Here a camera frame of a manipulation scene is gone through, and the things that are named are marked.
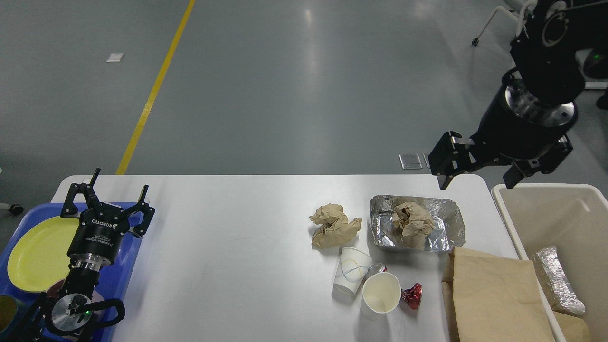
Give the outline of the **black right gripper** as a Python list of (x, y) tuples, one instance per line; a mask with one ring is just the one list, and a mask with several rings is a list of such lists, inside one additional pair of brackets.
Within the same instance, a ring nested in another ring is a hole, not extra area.
[(428, 154), (431, 173), (445, 190), (460, 174), (511, 165), (503, 181), (512, 189), (525, 178), (553, 173), (561, 165), (573, 151), (566, 134), (578, 117), (574, 102), (547, 104), (532, 95), (523, 80), (512, 80), (497, 91), (471, 138), (454, 131), (441, 136)]

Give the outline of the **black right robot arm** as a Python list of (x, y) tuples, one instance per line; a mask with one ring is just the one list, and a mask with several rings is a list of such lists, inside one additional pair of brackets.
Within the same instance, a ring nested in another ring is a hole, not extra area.
[(440, 189), (454, 177), (507, 165), (514, 188), (549, 174), (572, 152), (567, 136), (579, 117), (575, 99), (586, 77), (607, 78), (607, 2), (539, 0), (510, 43), (507, 71), (469, 138), (448, 131), (428, 155)]

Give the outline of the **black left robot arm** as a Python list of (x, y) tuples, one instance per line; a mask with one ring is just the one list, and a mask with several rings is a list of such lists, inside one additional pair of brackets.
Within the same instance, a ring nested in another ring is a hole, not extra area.
[(146, 201), (149, 186), (132, 206), (122, 208), (98, 199), (94, 184), (100, 173), (96, 169), (89, 182), (70, 185), (59, 216), (77, 219), (72, 242), (67, 249), (69, 271), (55, 296), (41, 292), (26, 310), (17, 325), (9, 331), (7, 342), (48, 342), (72, 336), (88, 342), (95, 331), (122, 321), (126, 315), (124, 302), (111, 297), (94, 301), (101, 271), (115, 264), (124, 237), (143, 237), (156, 212)]

